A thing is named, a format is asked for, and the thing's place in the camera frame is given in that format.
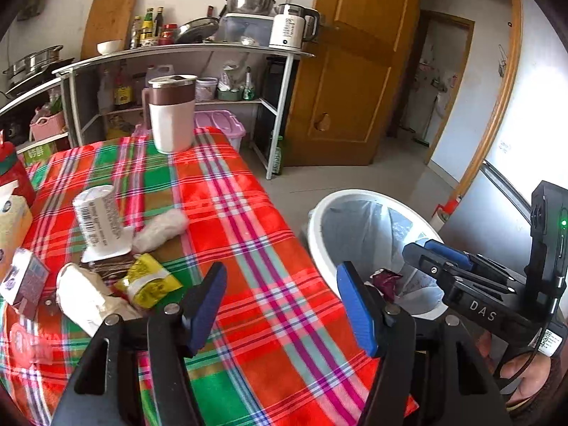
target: electric kettle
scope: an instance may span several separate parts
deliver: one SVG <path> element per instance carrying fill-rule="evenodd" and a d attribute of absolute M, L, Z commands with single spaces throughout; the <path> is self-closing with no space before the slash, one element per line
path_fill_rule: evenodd
<path fill-rule="evenodd" d="M 277 14 L 272 25 L 270 42 L 272 48 L 300 51 L 302 42 L 312 41 L 317 36 L 320 14 L 315 9 L 290 3 L 278 5 L 274 9 Z M 312 33 L 307 37 L 304 36 L 307 23 L 306 16 L 314 18 Z"/>
<path fill-rule="evenodd" d="M 144 122 L 161 154 L 189 149 L 194 139 L 195 75 L 159 76 L 142 90 Z"/>

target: plaid tablecloth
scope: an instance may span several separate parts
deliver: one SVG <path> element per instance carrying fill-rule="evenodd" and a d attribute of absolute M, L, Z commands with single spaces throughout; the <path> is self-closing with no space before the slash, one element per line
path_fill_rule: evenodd
<path fill-rule="evenodd" d="M 225 264 L 228 287 L 212 334 L 186 360 L 207 425 L 356 424 L 377 362 L 357 347 L 342 304 L 219 130 L 198 129 L 193 148 L 170 156 L 143 138 L 87 145 L 54 155 L 30 176 L 38 196 L 24 247 L 51 271 L 44 294 L 84 249 L 73 197 L 104 184 L 116 187 L 124 222 L 137 231 L 169 208 L 186 212 L 187 233 L 154 254 L 184 285 L 199 283 L 214 261 Z M 0 311 L 0 379 L 33 424 L 48 425 L 89 337 L 44 308 L 36 321 L 4 302 Z M 18 321 L 51 342 L 53 365 L 18 366 L 9 350 Z M 147 423 L 155 425 L 147 355 L 139 364 Z"/>

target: person's hand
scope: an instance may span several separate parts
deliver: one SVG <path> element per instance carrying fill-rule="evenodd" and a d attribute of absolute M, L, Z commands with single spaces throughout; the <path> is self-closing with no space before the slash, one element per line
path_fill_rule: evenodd
<path fill-rule="evenodd" d="M 477 341 L 476 346 L 487 363 L 489 371 L 493 373 L 495 371 L 495 363 L 493 363 L 489 357 L 489 352 L 491 351 L 491 334 L 488 331 L 485 331 L 484 334 L 481 335 L 481 338 Z M 524 354 L 508 361 L 501 368 L 501 378 L 509 379 L 513 377 L 513 375 L 519 371 L 529 357 L 530 354 Z M 546 355 L 541 352 L 537 352 L 530 365 L 519 375 L 521 383 L 513 393 L 513 396 L 510 397 L 507 404 L 513 405 L 521 400 L 533 397 L 544 386 L 549 374 L 550 357 L 546 357 Z"/>

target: yellow snack packet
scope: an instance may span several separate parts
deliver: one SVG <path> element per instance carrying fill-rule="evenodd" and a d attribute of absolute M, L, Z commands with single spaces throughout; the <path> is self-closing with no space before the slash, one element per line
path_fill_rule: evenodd
<path fill-rule="evenodd" d="M 132 304 L 150 309 L 169 292 L 180 289 L 182 284 L 145 253 L 129 268 L 126 276 L 115 283 L 115 287 L 126 293 Z"/>

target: white paper cup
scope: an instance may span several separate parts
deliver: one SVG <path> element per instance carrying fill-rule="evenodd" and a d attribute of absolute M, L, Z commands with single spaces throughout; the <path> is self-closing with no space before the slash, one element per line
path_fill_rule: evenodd
<path fill-rule="evenodd" d="M 82 262 L 99 261 L 129 253 L 133 228 L 124 227 L 113 186 L 96 186 L 73 199 L 73 208 L 87 249 Z"/>

